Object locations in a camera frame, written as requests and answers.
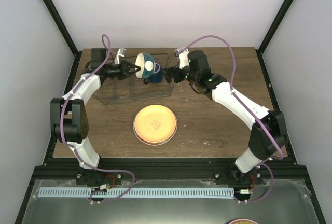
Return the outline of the white and blue bowl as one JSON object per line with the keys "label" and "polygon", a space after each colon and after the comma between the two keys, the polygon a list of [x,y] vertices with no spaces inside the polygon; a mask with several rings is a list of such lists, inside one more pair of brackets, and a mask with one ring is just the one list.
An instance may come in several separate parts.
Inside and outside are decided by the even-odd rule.
{"label": "white and blue bowl", "polygon": [[135,65],[140,68],[135,73],[139,79],[147,79],[151,77],[155,70],[155,60],[152,55],[148,53],[139,53],[135,60]]}

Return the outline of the dark blue ceramic mug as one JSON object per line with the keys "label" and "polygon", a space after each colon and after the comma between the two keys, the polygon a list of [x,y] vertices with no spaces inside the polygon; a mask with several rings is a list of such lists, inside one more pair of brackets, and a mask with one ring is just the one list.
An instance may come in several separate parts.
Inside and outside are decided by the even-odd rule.
{"label": "dark blue ceramic mug", "polygon": [[147,79],[144,79],[143,80],[143,83],[144,84],[158,84],[158,83],[161,83],[162,82],[162,79],[163,79],[163,74],[162,74],[162,71],[161,71],[161,66],[156,63],[155,64],[155,70],[153,72],[153,74],[147,78]]}

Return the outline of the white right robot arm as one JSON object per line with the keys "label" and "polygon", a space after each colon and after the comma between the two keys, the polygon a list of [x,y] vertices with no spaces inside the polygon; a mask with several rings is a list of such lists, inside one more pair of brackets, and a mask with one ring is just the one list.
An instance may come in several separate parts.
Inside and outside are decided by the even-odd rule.
{"label": "white right robot arm", "polygon": [[244,183],[249,171],[274,158],[274,153],[279,154],[277,159],[283,158],[281,148],[287,144],[287,128],[280,110],[258,105],[234,89],[223,76],[211,73],[210,68],[196,71],[189,66],[173,66],[163,68],[162,72],[168,83],[186,80],[195,85],[198,94],[226,107],[251,131],[247,150],[236,159],[236,167],[230,171],[234,183]]}

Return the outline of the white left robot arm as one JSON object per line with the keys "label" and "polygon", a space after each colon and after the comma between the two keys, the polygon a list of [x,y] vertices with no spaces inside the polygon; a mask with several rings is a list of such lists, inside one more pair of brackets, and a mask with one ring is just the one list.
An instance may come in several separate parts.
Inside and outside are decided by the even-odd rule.
{"label": "white left robot arm", "polygon": [[126,79],[141,70],[126,60],[115,65],[102,63],[95,69],[86,68],[67,94],[50,102],[51,134],[73,152],[81,168],[89,169],[88,179],[96,185],[105,180],[106,172],[98,167],[100,155],[88,138],[89,122],[85,105],[106,79]]}

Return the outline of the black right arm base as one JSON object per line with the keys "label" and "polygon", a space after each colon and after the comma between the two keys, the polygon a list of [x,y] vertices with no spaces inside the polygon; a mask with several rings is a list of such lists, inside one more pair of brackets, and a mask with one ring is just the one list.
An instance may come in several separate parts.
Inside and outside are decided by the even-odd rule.
{"label": "black right arm base", "polygon": [[256,176],[255,172],[254,170],[253,172],[242,173],[236,167],[217,167],[214,169],[213,175],[219,184],[228,186],[247,186],[252,182],[261,184],[262,180]]}

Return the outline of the orange plate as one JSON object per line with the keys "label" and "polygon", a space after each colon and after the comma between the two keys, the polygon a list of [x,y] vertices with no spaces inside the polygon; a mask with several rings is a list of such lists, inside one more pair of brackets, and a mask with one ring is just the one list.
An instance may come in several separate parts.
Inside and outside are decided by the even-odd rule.
{"label": "orange plate", "polygon": [[161,145],[170,140],[177,130],[177,118],[166,106],[149,105],[134,118],[136,137],[149,145]]}

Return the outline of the pink plate underneath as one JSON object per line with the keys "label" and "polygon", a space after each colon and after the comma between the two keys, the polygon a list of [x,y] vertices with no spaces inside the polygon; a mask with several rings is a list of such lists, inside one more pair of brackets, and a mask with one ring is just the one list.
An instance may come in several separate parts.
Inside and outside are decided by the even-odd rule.
{"label": "pink plate underneath", "polygon": [[177,119],[167,122],[166,125],[157,120],[151,121],[151,128],[144,122],[133,121],[133,131],[138,140],[150,146],[159,146],[170,141],[177,131]]}

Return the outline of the pink round object at bottom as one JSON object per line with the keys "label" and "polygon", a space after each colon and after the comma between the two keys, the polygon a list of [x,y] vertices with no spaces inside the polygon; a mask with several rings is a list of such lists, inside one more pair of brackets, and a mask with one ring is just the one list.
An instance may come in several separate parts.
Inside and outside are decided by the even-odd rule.
{"label": "pink round object at bottom", "polygon": [[257,224],[257,222],[251,219],[240,218],[240,219],[231,220],[227,224]]}

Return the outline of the clear acrylic sheet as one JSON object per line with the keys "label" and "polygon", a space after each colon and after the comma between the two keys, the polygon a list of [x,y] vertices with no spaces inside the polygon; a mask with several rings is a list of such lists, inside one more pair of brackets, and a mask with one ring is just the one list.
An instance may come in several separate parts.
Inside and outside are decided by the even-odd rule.
{"label": "clear acrylic sheet", "polygon": [[[302,180],[265,180],[254,188],[253,203],[209,198],[39,198],[41,187],[81,187],[73,180],[38,180],[22,223],[228,223],[246,218],[257,223],[319,223],[311,192]],[[133,188],[228,188],[214,182],[140,181]],[[127,188],[129,182],[116,188]]]}

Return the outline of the black aluminium frame post left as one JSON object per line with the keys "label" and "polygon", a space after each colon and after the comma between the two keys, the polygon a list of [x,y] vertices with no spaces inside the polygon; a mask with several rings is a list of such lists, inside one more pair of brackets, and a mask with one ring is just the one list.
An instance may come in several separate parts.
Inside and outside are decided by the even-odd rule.
{"label": "black aluminium frame post left", "polygon": [[67,46],[69,47],[71,53],[76,56],[77,53],[79,52],[78,49],[76,48],[76,45],[71,38],[53,0],[42,0],[50,13],[51,17],[53,18],[54,23],[56,24],[58,30],[60,31],[63,39],[65,40]]}

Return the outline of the black aluminium frame post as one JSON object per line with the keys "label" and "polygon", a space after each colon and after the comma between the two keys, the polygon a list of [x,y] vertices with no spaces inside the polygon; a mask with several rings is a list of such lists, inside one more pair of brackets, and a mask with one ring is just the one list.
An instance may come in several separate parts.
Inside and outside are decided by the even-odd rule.
{"label": "black aluminium frame post", "polygon": [[63,39],[65,40],[67,46],[69,47],[71,53],[76,56],[77,53],[79,52],[78,49],[76,48],[76,45],[71,38],[53,0],[42,0],[50,13],[51,17],[53,18],[54,23],[56,24],[58,30],[60,31]]}
{"label": "black aluminium frame post", "polygon": [[263,54],[270,42],[272,41],[277,29],[279,28],[280,24],[282,23],[284,17],[286,16],[288,10],[290,9],[294,0],[284,0],[282,5],[280,6],[277,14],[275,15],[266,35],[264,36],[259,48],[258,52]]}

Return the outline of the black front frame rail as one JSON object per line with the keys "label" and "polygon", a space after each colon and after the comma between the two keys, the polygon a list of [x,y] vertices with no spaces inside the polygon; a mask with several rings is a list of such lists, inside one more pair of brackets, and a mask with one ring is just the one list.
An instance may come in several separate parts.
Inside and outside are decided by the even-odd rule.
{"label": "black front frame rail", "polygon": [[[102,158],[100,168],[127,170],[137,180],[154,179],[214,179],[225,173],[235,158]],[[295,164],[291,158],[266,162],[277,179],[309,180],[306,166]],[[45,165],[36,166],[34,179],[76,179],[79,164],[75,158],[50,158]]]}

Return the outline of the black aluminium frame post right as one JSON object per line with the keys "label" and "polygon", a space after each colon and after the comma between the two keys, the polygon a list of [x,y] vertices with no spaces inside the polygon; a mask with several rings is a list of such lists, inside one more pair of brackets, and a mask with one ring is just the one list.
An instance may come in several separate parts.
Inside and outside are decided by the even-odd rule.
{"label": "black aluminium frame post right", "polygon": [[290,9],[294,0],[284,0],[282,5],[280,6],[277,14],[275,15],[266,35],[264,36],[259,48],[258,52],[263,54],[270,42],[272,41],[277,29],[279,28],[280,24],[282,23],[284,17],[286,16],[288,10]]}

